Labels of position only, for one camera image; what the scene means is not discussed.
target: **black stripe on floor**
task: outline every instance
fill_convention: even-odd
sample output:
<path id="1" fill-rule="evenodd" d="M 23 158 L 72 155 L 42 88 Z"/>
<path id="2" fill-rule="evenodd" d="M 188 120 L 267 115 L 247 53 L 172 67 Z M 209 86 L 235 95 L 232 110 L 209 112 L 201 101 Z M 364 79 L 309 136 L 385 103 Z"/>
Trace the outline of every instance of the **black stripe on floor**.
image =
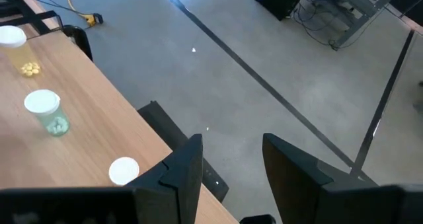
<path id="1" fill-rule="evenodd" d="M 195 25 L 197 25 L 210 39 L 212 39 L 226 54 L 235 60 L 257 83 L 266 89 L 280 104 L 291 112 L 308 130 L 317 136 L 339 159 L 354 169 L 354 162 L 343 153 L 333 142 L 329 140 L 321 131 L 319 131 L 304 115 L 302 115 L 290 102 L 288 102 L 274 87 L 264 80 L 252 67 L 241 59 L 225 42 L 216 36 L 200 19 L 192 14 L 179 0 L 170 0 L 179 10 L 181 10 Z M 365 181 L 374 183 L 361 170 L 360 177 Z"/>
<path id="2" fill-rule="evenodd" d="M 404 63 L 405 56 L 407 54 L 408 49 L 410 48 L 410 44 L 411 44 L 413 36 L 414 36 L 414 31 L 411 30 L 410 33 L 408 34 L 407 39 L 405 40 L 403 49 L 401 50 L 397 63 L 395 64 L 394 70 L 392 71 L 391 77 L 389 78 L 388 83 L 386 84 L 385 90 L 383 91 L 381 100 L 379 101 L 379 105 L 377 105 L 376 112 L 373 115 L 373 119 L 371 120 L 369 128 L 367 129 L 367 132 L 364 136 L 362 146 L 360 147 L 360 150 L 358 151 L 356 160 L 354 162 L 354 166 L 350 173 L 353 176 L 359 176 L 360 175 L 359 172 L 363 169 L 365 158 L 367 157 L 367 154 L 369 153 L 370 145 L 374 138 L 373 135 L 375 134 L 376 129 L 379 125 L 379 122 L 381 121 L 383 111 L 385 111 L 389 97 L 395 85 L 395 81 L 398 78 L 398 75 L 401 71 L 401 67 L 403 66 L 403 63 Z"/>

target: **gray concrete floor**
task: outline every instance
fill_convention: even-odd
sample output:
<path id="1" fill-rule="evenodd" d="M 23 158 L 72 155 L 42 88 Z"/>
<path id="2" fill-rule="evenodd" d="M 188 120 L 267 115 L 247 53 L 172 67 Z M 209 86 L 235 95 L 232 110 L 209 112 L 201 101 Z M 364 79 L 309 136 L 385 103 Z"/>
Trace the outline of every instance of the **gray concrete floor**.
<path id="1" fill-rule="evenodd" d="M 295 21 L 280 22 L 253 0 L 180 1 L 350 159 L 356 158 L 407 25 L 382 11 L 355 44 L 335 52 L 308 37 Z M 262 161 L 264 132 L 349 171 L 169 0 L 73 2 L 80 11 L 103 15 L 105 24 L 87 31 L 94 61 L 134 108 L 156 100 L 186 135 L 203 134 L 206 159 L 230 187 L 223 205 L 235 218 L 271 213 L 281 223 Z M 86 27 L 73 13 L 55 10 L 65 24 Z M 310 26 L 327 20 L 318 16 Z M 315 36 L 327 40 L 341 30 L 334 23 Z M 422 94 L 417 87 L 423 80 L 422 48 L 417 36 L 364 166 L 380 184 L 423 181 L 418 171 L 423 117 L 412 106 Z"/>

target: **translucent bottle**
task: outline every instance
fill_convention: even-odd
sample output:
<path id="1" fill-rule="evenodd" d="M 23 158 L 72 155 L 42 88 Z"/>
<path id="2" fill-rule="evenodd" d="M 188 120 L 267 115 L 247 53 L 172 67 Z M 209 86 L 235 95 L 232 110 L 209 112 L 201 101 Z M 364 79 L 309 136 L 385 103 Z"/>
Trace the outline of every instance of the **translucent bottle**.
<path id="1" fill-rule="evenodd" d="M 0 26 L 0 51 L 21 75 L 32 77 L 40 72 L 36 56 L 26 43 L 25 32 L 19 27 Z"/>
<path id="2" fill-rule="evenodd" d="M 60 97 L 48 89 L 40 89 L 26 96 L 25 108 L 33 113 L 53 136 L 61 136 L 69 130 L 69 120 L 60 107 Z"/>

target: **white bottle cap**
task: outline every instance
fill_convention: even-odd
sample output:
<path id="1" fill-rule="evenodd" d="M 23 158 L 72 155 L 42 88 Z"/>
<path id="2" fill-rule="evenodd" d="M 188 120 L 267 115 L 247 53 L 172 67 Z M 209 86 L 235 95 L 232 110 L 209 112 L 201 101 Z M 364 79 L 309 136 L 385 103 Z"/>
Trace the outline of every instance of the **white bottle cap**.
<path id="1" fill-rule="evenodd" d="M 24 105 L 28 111 L 37 116 L 47 116 L 59 108 L 60 97 L 53 91 L 40 89 L 28 94 Z"/>
<path id="2" fill-rule="evenodd" d="M 26 42 L 25 32 L 17 26 L 0 26 L 0 46 L 17 48 Z"/>
<path id="3" fill-rule="evenodd" d="M 138 177 L 139 166 L 137 161 L 129 157 L 120 157 L 113 161 L 108 169 L 111 181 L 123 186 Z"/>

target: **pill bottle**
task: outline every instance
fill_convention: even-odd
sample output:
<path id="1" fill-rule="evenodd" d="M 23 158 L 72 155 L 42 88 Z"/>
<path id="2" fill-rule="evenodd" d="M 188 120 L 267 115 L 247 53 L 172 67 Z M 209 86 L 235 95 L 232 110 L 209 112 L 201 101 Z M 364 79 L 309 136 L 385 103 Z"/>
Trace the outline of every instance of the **pill bottle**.
<path id="1" fill-rule="evenodd" d="M 17 71 L 32 77 L 40 72 L 36 56 L 26 41 L 25 32 L 17 26 L 0 26 L 0 52 L 5 54 Z"/>
<path id="2" fill-rule="evenodd" d="M 33 113 L 52 136 L 61 136 L 69 130 L 69 120 L 60 107 L 60 97 L 48 89 L 28 94 L 25 108 Z"/>

